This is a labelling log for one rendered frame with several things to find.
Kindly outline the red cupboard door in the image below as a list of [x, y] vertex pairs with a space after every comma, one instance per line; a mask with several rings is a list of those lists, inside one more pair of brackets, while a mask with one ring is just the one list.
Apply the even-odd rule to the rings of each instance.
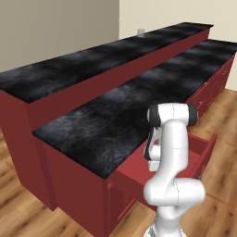
[[108, 186], [110, 229], [114, 230], [134, 204], [135, 199], [116, 186]]

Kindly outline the red kitchen island cabinet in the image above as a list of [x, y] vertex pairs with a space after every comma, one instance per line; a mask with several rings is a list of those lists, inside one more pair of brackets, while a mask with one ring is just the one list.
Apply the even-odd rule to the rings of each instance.
[[127, 62], [110, 65], [104, 72], [90, 69], [86, 78], [73, 65], [78, 52], [65, 55], [61, 66], [55, 57], [15, 69], [23, 77], [12, 92], [4, 87], [8, 71], [0, 73], [0, 128], [20, 183], [47, 207], [61, 208], [89, 231], [107, 237], [112, 230], [110, 202], [120, 201], [121, 212], [134, 203], [128, 195], [112, 194], [107, 182], [33, 137], [47, 122], [129, 81], [208, 38], [206, 24], [183, 22], [145, 36], [165, 33], [165, 43]]

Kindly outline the red open drawer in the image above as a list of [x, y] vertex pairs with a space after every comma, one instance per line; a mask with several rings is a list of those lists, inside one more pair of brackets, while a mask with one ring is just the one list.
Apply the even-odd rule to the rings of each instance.
[[[189, 134], [189, 162], [178, 178], [198, 178], [203, 174], [210, 159], [217, 135], [210, 140]], [[143, 157], [144, 143], [135, 150], [110, 176], [109, 182], [122, 192], [146, 205], [143, 199], [143, 186], [154, 175], [148, 170], [148, 161]]]

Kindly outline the run of red cupboards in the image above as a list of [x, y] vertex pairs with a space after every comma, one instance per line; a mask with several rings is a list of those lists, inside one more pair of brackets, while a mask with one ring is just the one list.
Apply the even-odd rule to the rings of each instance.
[[187, 100], [198, 111], [200, 119], [218, 94], [225, 88], [235, 54], [232, 54]]

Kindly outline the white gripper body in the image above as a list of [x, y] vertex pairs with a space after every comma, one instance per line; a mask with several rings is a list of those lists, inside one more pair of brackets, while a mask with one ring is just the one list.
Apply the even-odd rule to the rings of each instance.
[[150, 160], [148, 162], [148, 169], [152, 172], [156, 172], [159, 168], [160, 162], [155, 160]]

